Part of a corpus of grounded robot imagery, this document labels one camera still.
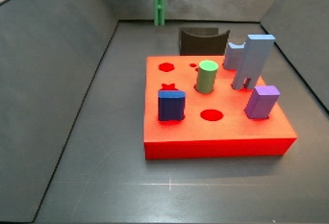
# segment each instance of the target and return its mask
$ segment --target lavender block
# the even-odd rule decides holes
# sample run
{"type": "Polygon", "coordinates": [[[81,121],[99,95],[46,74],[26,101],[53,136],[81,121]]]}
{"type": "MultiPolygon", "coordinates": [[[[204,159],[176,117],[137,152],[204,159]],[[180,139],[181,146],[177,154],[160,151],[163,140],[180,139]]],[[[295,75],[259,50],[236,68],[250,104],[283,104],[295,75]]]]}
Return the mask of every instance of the lavender block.
{"type": "Polygon", "coordinates": [[[248,119],[268,118],[270,111],[279,99],[279,91],[274,86],[258,86],[246,104],[244,112],[248,119]]]}

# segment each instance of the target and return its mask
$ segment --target light blue block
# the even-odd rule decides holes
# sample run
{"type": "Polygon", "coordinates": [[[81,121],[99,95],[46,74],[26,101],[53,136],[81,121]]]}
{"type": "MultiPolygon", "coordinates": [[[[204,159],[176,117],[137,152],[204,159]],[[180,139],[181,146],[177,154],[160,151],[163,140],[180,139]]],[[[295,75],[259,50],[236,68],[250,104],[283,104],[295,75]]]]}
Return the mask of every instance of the light blue block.
{"type": "Polygon", "coordinates": [[[227,70],[236,70],[242,62],[244,53],[244,43],[234,44],[228,42],[224,51],[223,68],[227,70]]]}
{"type": "Polygon", "coordinates": [[[232,89],[252,89],[270,55],[272,35],[247,35],[243,59],[232,81],[232,89]]]}

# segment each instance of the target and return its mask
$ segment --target red circular hole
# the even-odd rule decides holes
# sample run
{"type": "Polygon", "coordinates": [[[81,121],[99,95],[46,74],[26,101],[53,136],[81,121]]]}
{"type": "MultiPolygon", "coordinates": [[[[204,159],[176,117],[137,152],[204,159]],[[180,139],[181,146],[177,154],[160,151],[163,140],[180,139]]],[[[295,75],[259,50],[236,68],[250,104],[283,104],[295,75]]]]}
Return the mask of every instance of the red circular hole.
{"type": "Polygon", "coordinates": [[[223,114],[218,110],[203,110],[200,112],[200,117],[208,121],[218,121],[219,119],[222,119],[223,114]]]}

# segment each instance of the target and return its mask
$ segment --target gray floor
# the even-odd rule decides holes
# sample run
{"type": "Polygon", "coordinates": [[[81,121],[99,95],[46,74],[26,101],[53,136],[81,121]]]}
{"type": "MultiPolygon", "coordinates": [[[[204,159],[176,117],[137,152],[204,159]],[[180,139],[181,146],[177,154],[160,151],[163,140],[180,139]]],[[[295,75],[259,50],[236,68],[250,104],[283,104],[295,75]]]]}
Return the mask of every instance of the gray floor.
{"type": "Polygon", "coordinates": [[[256,24],[119,23],[37,215],[48,222],[327,222],[327,115],[275,49],[263,77],[298,133],[283,157],[144,160],[145,57],[176,55],[179,26],[230,41],[256,24]]]}

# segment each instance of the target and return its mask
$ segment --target hole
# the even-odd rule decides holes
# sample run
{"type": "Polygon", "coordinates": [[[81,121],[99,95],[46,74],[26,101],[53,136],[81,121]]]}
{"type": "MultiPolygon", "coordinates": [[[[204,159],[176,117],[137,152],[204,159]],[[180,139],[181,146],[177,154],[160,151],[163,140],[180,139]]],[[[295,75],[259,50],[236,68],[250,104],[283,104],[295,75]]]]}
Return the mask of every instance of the hole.
{"type": "Polygon", "coordinates": [[[157,66],[159,70],[163,71],[163,72],[169,72],[175,69],[173,65],[168,62],[164,62],[161,63],[159,66],[157,66]]]}
{"type": "Polygon", "coordinates": [[[218,110],[203,110],[200,112],[200,117],[208,121],[218,121],[222,119],[223,114],[218,110]]]}
{"type": "Polygon", "coordinates": [[[177,89],[175,88],[175,83],[171,83],[169,85],[161,84],[160,90],[177,90],[177,89]]]}

